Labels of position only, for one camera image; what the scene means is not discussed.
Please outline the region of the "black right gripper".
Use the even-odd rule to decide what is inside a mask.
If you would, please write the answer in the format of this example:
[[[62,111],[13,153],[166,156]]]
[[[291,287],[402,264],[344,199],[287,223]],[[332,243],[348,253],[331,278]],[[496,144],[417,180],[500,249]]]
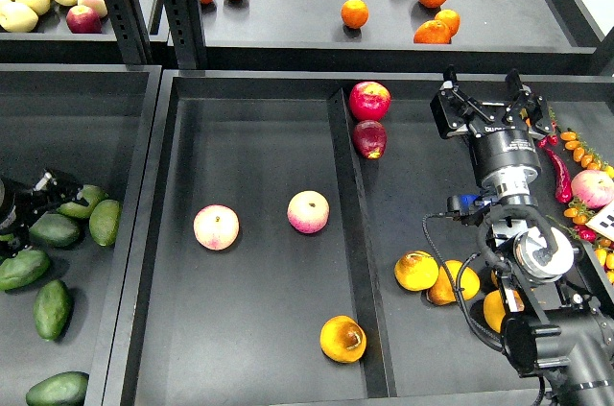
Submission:
[[[508,99],[480,101],[457,87],[456,68],[448,65],[430,103],[440,137],[466,139],[481,188],[526,188],[541,173],[535,140],[550,132],[547,102],[523,86],[515,68],[506,85]]]

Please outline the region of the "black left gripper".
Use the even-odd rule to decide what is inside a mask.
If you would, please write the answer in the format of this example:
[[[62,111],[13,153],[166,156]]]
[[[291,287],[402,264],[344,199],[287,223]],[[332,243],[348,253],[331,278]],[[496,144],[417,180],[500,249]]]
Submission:
[[[75,201],[83,184],[71,174],[44,169],[34,185],[1,177],[1,252],[19,252],[30,243],[29,228],[43,214]]]

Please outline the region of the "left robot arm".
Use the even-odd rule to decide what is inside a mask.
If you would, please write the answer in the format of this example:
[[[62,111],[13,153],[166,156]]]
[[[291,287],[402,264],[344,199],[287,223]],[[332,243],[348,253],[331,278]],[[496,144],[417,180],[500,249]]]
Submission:
[[[71,174],[44,169],[40,180],[27,185],[1,177],[1,258],[14,257],[29,245],[29,228],[43,214],[64,203],[89,206],[83,185]]]

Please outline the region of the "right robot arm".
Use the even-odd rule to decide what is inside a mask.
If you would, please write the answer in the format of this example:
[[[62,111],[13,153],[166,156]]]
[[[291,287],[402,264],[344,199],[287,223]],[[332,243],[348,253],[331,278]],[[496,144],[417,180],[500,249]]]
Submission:
[[[553,131],[546,100],[511,71],[492,99],[461,90],[453,67],[430,107],[439,135],[468,147],[477,194],[454,195],[445,216],[477,230],[476,256],[493,272],[503,306],[499,329],[468,325],[554,405],[613,401],[613,290],[588,242],[539,210],[530,186],[537,145]]]

